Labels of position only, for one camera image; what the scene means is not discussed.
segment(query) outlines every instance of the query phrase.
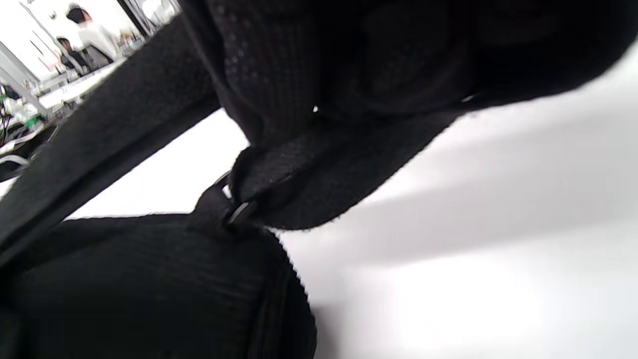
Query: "white surface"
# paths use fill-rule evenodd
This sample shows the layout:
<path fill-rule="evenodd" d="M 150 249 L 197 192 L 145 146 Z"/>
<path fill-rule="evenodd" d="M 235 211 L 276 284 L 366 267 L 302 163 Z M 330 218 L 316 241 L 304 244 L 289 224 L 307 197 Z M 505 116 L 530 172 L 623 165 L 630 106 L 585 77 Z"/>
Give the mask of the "white surface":
<path fill-rule="evenodd" d="M 42 106 L 51 109 L 56 105 L 72 101 L 100 84 L 121 64 L 122 61 L 108 65 L 86 77 L 82 77 L 81 79 L 75 80 L 64 87 L 51 91 L 50 93 L 40 97 L 40 103 L 42 103 Z"/>
<path fill-rule="evenodd" d="M 461 119 L 339 220 L 282 234 L 317 358 L 637 358 L 636 93 L 634 51 Z M 215 114 L 75 215 L 189 211 L 245 144 Z"/>

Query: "black nylon webbing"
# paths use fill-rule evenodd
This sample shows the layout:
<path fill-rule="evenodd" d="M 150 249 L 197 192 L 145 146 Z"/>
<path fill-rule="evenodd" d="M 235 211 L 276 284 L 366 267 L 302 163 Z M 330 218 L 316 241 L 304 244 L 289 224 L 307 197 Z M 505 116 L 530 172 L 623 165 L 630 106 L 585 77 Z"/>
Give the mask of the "black nylon webbing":
<path fill-rule="evenodd" d="M 64 124 L 0 201 L 0 266 L 219 108 L 179 19 Z"/>

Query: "padded strap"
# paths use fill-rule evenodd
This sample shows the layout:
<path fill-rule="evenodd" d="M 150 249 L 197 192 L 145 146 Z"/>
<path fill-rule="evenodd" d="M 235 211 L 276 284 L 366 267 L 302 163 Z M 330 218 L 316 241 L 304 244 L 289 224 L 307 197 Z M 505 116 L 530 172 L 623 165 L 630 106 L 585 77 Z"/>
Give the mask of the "padded strap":
<path fill-rule="evenodd" d="M 0 202 L 0 266 L 140 162 L 219 109 L 180 19 L 61 127 Z"/>

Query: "black mesh fabric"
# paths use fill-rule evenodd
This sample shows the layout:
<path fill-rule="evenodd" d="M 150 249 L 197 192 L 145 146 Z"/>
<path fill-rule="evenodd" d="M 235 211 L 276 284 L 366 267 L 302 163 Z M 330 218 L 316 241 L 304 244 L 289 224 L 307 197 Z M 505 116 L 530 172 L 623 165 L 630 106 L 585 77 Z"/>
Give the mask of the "black mesh fabric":
<path fill-rule="evenodd" d="M 264 226 L 336 218 L 458 116 L 574 89 L 638 32 L 638 0 L 181 4 L 0 201 L 1 359 L 310 359 L 308 299 Z M 60 224 L 220 104 L 251 144 L 230 198 Z"/>
<path fill-rule="evenodd" d="M 28 328 L 15 358 L 312 358 L 314 319 L 277 239 L 187 224 L 76 220 L 25 252 L 3 284 Z"/>

